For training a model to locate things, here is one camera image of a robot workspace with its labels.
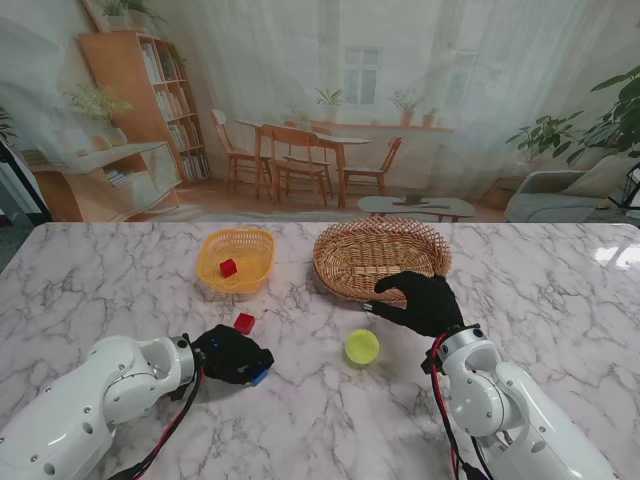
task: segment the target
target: wicker basket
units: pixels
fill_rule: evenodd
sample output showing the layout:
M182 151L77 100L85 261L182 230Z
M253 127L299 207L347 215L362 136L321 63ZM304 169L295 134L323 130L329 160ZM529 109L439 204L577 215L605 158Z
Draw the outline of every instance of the wicker basket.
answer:
M202 246L198 277L218 293L257 293L266 285L273 268L274 243L271 233L258 228L220 230L207 237ZM238 272L224 278L220 263L229 258L236 263Z
M313 265L320 280L348 300L401 303L396 289L377 294L376 282L405 270L446 275L451 250L438 232L407 218L370 217L338 223L316 240Z

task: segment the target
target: window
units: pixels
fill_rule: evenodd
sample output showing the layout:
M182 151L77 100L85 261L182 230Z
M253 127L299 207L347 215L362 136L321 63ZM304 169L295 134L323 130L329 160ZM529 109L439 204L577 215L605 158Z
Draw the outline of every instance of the window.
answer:
M347 47L345 49L344 100L353 105L373 105L382 49Z
M456 52L447 79L445 107L454 109L462 103L477 57L478 54L474 52Z

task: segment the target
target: red cube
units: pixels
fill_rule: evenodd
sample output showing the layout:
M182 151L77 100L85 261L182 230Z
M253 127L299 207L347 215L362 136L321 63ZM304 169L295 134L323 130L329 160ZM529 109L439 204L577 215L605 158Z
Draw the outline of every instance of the red cube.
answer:
M256 317L253 315L248 315L246 313L241 313L238 315L236 319L236 323L233 324L236 330L238 330L243 335L249 335L253 325L256 323Z
M224 278L229 278L231 275L235 274L238 271L236 267L236 262L233 260L225 260L220 264L220 273Z

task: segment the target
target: red cable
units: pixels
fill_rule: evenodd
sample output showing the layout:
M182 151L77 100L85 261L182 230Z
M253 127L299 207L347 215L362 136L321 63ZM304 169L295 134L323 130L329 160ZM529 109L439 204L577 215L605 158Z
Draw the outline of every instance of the red cable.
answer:
M204 367L202 367L200 369L200 375L201 375L201 378L204 377ZM178 415L176 415L176 417L171 421L169 426L162 433L162 436L160 437L160 440L158 441L158 444L156 445L156 448L153 449L153 451L154 451L154 459L155 459L155 456L158 455L158 452L160 451L160 449L162 448L164 443L167 441L167 435L168 435L169 431L171 430L171 428L173 428L173 425L178 421L178 418L180 417L181 413L182 412L179 412ZM151 466L152 463L153 463L153 460L150 461L149 464L144 468L144 470L142 470L138 475L136 475L133 478L133 480L137 480L138 478L141 478L147 472L147 469Z
M442 393L440 392L440 381L438 380L438 367L436 366L436 355L438 354L438 349L440 348L440 345L442 344L442 342L444 342L444 340L447 338L447 334L443 333L442 335L440 335L438 337L438 340L436 340L435 345L433 346L433 351L431 352L432 355L432 359L434 360L432 362L431 365L431 374L433 375L433 379L434 382L436 384L436 391L434 392L437 400L440 402L440 405L442 405L444 407L444 402L442 400ZM442 409L442 416L445 418L449 418L449 416L447 415L447 410L446 408ZM453 450L453 445L451 445L451 468L453 469L453 476L456 480L458 480L458 469L456 468L456 457L455 457L455 452Z
M455 457L455 452L453 451L453 445L450 447L451 448L451 465L453 465L453 476L456 478L456 480L458 480L458 469L456 468L457 464L456 464L456 457Z

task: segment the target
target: black glove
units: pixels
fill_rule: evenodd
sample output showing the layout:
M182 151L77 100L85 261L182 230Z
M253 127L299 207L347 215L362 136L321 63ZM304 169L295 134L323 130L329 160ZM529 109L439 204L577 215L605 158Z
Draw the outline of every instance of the black glove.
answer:
M438 337L452 327L464 327L456 296L444 277L429 278L407 271L378 280L374 291L382 293L390 288L404 293L406 309L377 300L367 302L365 309L425 337Z
M236 329L216 325L192 343L205 359L204 373L227 383L243 385L257 379L273 365L273 355Z

